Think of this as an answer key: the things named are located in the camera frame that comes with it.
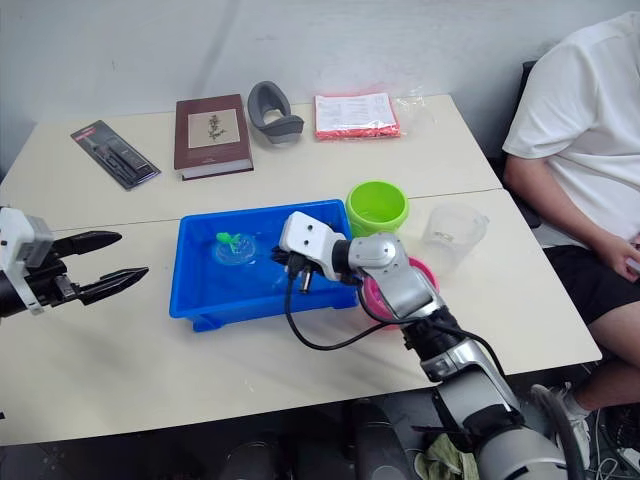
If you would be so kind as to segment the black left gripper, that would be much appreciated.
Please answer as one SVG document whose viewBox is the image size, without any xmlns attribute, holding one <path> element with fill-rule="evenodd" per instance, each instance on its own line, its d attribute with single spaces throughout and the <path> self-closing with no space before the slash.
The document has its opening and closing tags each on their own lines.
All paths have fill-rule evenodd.
<svg viewBox="0 0 640 480">
<path fill-rule="evenodd" d="M 90 305 L 116 295 L 140 281 L 149 268 L 118 270 L 80 287 L 68 278 L 67 267 L 62 259 L 100 250 L 121 239 L 122 235 L 117 232 L 87 231 L 55 240 L 42 263 L 38 267 L 27 268 L 27 284 L 43 306 L 51 307 L 74 300 Z"/>
</svg>

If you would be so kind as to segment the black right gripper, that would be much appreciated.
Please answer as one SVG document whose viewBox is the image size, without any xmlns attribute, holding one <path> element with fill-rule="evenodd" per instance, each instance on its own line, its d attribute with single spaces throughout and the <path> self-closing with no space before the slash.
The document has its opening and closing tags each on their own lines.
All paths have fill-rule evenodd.
<svg viewBox="0 0 640 480">
<path fill-rule="evenodd" d="M 284 266 L 286 269 L 298 268 L 301 264 L 301 256 L 298 253 L 285 251 L 279 246 L 271 249 L 271 260 Z"/>
</svg>

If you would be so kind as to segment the person's hand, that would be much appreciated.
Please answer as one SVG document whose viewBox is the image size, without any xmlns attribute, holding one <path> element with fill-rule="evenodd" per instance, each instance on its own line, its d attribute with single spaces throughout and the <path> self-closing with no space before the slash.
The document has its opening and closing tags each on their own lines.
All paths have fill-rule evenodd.
<svg viewBox="0 0 640 480">
<path fill-rule="evenodd" d="M 639 270 L 630 261 L 639 263 L 639 251 L 623 238 L 609 232 L 602 233 L 594 245 L 601 260 L 614 272 L 630 282 L 639 279 Z"/>
</svg>

